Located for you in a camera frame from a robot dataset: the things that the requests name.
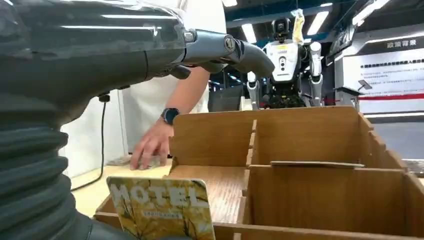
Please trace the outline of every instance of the wristwatch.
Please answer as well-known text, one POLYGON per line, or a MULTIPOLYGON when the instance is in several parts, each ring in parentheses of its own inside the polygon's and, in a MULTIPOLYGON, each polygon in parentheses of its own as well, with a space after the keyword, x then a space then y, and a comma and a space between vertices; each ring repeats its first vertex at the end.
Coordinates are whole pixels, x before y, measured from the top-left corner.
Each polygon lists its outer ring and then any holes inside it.
POLYGON ((174 124, 175 117, 179 114, 180 111, 177 108, 165 108, 160 116, 163 118, 165 123, 172 126, 174 124))

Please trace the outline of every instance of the table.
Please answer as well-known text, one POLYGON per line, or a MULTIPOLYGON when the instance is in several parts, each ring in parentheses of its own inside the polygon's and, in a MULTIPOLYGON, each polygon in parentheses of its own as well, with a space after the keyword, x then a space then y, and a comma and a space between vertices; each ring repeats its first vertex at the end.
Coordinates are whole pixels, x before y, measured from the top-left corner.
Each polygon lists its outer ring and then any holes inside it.
MULTIPOLYGON (((169 174, 171 164, 172 159, 169 159, 166 166, 146 170, 130 170, 129 165, 105 166, 103 169, 103 176, 99 181, 72 192, 76 199, 76 209, 80 213, 91 218, 95 214, 96 209, 109 195, 109 188, 106 184, 106 178, 109 176, 162 178, 169 174)), ((83 175, 73 177, 71 179, 72 188, 88 183, 96 179, 99 175, 100 168, 83 175)))

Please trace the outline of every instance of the human arm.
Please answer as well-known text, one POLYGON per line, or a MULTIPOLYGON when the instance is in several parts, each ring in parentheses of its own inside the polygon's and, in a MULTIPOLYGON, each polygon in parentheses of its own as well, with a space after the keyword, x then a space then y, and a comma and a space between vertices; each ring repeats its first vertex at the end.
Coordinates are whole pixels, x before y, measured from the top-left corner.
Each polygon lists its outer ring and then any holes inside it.
MULTIPOLYGON (((187 79, 179 80, 169 97, 166 108, 176 108, 181 114, 188 114, 202 97, 208 85, 210 73, 201 67, 191 69, 187 79)), ((166 163, 169 154, 169 137, 174 135, 173 126, 160 117, 135 146, 130 160, 131 169, 148 167, 153 155, 160 156, 160 164, 166 163)))

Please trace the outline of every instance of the book cover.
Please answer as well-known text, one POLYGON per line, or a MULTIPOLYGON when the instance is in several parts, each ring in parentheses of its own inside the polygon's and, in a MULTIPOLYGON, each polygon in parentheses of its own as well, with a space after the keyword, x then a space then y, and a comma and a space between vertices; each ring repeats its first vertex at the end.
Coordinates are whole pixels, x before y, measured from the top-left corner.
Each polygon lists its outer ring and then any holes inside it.
POLYGON ((107 185, 123 230, 138 240, 215 240, 202 180, 108 177, 107 185))

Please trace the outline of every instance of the person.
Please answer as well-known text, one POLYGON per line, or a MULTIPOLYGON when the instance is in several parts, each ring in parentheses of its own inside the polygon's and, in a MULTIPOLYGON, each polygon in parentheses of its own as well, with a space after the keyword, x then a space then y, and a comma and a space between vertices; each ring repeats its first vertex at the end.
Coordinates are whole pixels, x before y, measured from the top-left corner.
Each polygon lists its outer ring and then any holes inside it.
MULTIPOLYGON (((182 10, 188 29, 227 32, 221 0, 146 0, 149 1, 182 10)), ((166 163, 169 137, 174 135, 173 119, 179 114, 208 112, 209 77, 205 69, 195 67, 187 79, 178 80, 168 75, 130 87, 130 94, 136 99, 142 115, 139 123, 142 137, 130 158, 132 170, 146 169, 156 155, 160 156, 162 166, 166 163)))

